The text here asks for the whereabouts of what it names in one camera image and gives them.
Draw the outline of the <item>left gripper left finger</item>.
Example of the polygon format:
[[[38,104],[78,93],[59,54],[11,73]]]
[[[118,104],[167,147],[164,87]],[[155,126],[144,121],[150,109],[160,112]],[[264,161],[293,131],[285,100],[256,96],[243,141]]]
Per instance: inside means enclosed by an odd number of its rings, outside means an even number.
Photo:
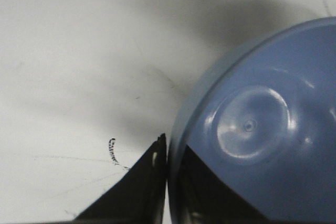
[[[167,179],[166,136],[161,134],[123,178],[76,220],[162,220]]]

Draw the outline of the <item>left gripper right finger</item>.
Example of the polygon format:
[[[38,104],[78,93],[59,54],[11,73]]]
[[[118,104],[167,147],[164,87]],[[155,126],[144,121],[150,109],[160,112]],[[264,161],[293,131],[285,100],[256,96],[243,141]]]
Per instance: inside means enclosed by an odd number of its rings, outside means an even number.
[[[177,174],[178,223],[268,223],[188,146]]]

